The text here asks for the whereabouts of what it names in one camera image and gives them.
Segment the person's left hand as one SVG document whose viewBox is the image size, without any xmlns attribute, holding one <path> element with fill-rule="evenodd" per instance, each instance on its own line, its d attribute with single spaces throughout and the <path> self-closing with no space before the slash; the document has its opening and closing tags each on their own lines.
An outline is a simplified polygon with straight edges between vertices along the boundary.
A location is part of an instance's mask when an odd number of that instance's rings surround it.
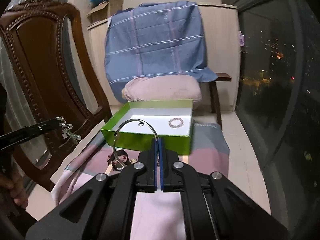
<svg viewBox="0 0 320 240">
<path fill-rule="evenodd" d="M 10 178 L 1 174 L 1 186 L 8 189 L 14 203 L 23 209 L 28 206 L 28 197 L 23 186 L 23 177 L 16 166 L 12 167 Z"/>
</svg>

